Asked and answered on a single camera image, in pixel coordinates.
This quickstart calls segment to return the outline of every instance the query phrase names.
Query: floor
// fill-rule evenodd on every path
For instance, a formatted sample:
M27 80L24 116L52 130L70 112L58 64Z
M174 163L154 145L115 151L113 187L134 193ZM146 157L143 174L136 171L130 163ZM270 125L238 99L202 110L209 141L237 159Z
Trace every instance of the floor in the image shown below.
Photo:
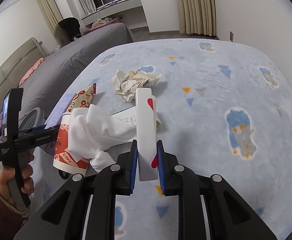
M195 38L195 39L211 39L219 40L217 36L210 37L208 35L198 34L165 34L165 35L149 35L148 27L132 29L131 32L135 35L137 41L149 41L160 39L179 39L179 38Z

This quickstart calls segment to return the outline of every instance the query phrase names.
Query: wall outlet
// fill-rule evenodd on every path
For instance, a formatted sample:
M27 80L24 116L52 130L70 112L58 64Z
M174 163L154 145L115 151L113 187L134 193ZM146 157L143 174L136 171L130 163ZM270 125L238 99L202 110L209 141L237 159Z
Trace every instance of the wall outlet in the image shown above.
M234 34L232 32L230 32L229 34L229 39L231 40L231 42L234 42Z

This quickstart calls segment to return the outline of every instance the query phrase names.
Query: sleeve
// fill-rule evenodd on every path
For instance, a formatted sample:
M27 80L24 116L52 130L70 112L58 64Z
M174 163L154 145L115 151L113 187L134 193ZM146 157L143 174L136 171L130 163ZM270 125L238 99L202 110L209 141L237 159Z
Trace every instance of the sleeve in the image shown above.
M15 213L6 204L0 197L0 234L4 237L3 239L13 240L24 221L24 215Z

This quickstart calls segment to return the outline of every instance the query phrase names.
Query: device screen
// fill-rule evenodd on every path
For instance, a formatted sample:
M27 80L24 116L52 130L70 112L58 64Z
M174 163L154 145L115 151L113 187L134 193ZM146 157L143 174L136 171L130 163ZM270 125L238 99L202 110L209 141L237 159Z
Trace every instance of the device screen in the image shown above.
M4 99L4 104L2 107L2 124L7 123L8 100L9 100L9 94L6 95Z

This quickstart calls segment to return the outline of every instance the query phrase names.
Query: silver screw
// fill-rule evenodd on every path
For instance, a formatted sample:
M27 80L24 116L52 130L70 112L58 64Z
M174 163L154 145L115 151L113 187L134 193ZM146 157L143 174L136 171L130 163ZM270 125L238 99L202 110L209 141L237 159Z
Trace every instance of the silver screw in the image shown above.
M213 175L213 181L215 182L221 182L222 181L222 177L218 174Z
M175 171L183 171L184 169L185 169L184 166L181 166L181 165L175 166Z
M73 176L73 181L80 181L82 179L82 175L81 174L75 174Z
M113 165L110 166L110 169L112 171L119 171L120 166L118 164L113 164Z

